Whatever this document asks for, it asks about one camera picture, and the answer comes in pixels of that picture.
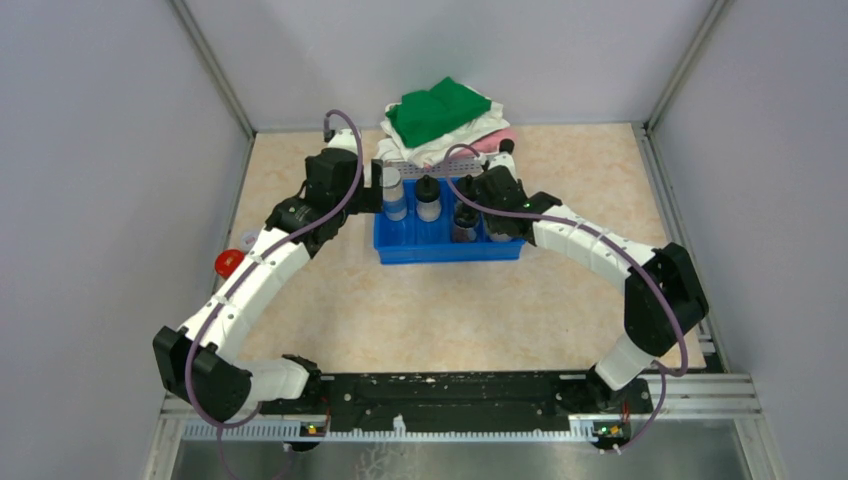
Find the small black cap bottle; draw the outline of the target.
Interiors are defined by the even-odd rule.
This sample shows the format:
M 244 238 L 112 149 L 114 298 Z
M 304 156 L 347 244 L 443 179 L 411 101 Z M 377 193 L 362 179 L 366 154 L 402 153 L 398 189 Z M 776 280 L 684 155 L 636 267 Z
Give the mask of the small black cap bottle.
M 477 241 L 477 228 L 480 212 L 469 205 L 458 202 L 452 217 L 451 241 L 453 243 L 474 243 Z

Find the silver-lidded clear shaker bottle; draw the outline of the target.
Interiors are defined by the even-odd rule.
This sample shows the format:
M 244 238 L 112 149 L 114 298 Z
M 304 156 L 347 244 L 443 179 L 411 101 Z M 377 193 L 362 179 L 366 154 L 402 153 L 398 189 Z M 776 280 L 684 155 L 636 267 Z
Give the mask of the silver-lidded clear shaker bottle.
M 394 167 L 384 166 L 381 186 L 383 192 L 383 213 L 391 221 L 402 221 L 407 216 L 408 207 L 401 174 Z

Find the blue plastic divided tray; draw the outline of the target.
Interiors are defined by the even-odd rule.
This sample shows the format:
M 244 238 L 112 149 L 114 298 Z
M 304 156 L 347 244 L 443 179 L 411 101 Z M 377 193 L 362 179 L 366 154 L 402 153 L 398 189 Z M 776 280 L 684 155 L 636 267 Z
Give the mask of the blue plastic divided tray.
M 508 261 L 520 257 L 525 245 L 522 239 L 509 242 L 493 240 L 480 221 L 470 242 L 456 242 L 453 213 L 457 198 L 443 178 L 440 187 L 440 216 L 433 222 L 418 217 L 414 179 L 403 179 L 406 216 L 392 220 L 386 214 L 376 215 L 373 226 L 373 246 L 384 265 L 450 263 L 474 261 Z

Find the black-capped squeeze bottle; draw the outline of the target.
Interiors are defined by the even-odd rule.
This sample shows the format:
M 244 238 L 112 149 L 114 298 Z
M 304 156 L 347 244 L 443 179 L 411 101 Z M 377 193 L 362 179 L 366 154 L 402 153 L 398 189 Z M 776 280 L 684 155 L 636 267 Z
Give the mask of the black-capped squeeze bottle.
M 476 192 L 474 189 L 474 177 L 466 175 L 455 180 L 454 185 L 462 197 L 474 202 L 476 200 Z
M 441 215 L 441 187 L 439 181 L 424 175 L 415 183 L 416 214 L 423 222 L 435 222 Z

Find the tall dark sauce bottle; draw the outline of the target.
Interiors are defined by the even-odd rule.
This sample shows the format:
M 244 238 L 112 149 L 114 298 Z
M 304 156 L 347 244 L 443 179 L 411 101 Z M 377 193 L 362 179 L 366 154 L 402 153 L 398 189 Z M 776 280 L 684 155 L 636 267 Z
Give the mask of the tall dark sauce bottle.
M 515 150 L 515 142 L 512 139 L 503 139 L 499 143 L 499 153 L 513 155 Z

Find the red-lidded jar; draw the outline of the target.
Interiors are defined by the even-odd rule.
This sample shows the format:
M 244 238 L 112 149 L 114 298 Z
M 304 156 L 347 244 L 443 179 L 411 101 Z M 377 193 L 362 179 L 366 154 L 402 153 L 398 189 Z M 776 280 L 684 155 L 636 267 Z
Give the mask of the red-lidded jar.
M 214 261 L 215 273 L 223 279 L 228 279 L 240 266 L 245 253 L 238 249 L 222 251 Z

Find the white-lidded brown spice jar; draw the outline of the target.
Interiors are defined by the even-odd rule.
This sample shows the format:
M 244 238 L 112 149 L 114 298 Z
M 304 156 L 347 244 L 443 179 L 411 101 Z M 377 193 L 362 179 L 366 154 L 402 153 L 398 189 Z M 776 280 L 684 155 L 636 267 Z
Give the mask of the white-lidded brown spice jar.
M 239 249 L 244 253 L 252 251 L 257 243 L 260 233 L 260 229 L 253 229 L 244 232 L 240 238 Z

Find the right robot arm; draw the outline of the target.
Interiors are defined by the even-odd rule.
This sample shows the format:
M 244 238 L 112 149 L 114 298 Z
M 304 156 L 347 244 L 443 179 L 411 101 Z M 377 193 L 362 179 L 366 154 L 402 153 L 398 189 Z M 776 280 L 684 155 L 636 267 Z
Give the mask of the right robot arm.
M 626 387 L 673 346 L 683 347 L 686 333 L 707 316 L 707 297 L 683 246 L 638 243 L 578 216 L 546 192 L 527 195 L 505 166 L 474 178 L 472 191 L 494 233 L 563 254 L 623 294 L 624 332 L 587 373 L 586 397 L 594 409 L 614 411 L 626 400 Z

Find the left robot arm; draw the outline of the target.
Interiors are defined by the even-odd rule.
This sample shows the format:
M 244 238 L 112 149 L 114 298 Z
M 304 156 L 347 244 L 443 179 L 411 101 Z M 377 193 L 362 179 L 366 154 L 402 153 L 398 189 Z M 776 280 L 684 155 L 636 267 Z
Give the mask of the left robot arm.
M 153 351 L 165 389 L 217 428 L 239 426 L 247 405 L 283 400 L 297 413 L 319 404 L 314 364 L 293 355 L 240 363 L 241 348 L 285 283 L 333 239 L 347 218 L 377 213 L 382 195 L 364 185 L 358 147 L 325 147 L 305 160 L 300 191 L 278 203 L 224 285 L 178 328 L 164 326 Z

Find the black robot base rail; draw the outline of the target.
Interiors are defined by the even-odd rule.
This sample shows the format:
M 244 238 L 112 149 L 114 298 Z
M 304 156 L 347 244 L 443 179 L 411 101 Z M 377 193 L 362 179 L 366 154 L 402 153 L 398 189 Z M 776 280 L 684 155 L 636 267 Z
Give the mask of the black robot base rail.
M 324 375 L 296 401 L 246 405 L 242 425 L 219 433 L 180 399 L 167 419 L 188 439 L 319 442 L 578 442 L 624 445 L 646 420 L 757 417 L 752 381 L 741 374 L 645 374 L 612 406 L 591 396 L 576 372 Z

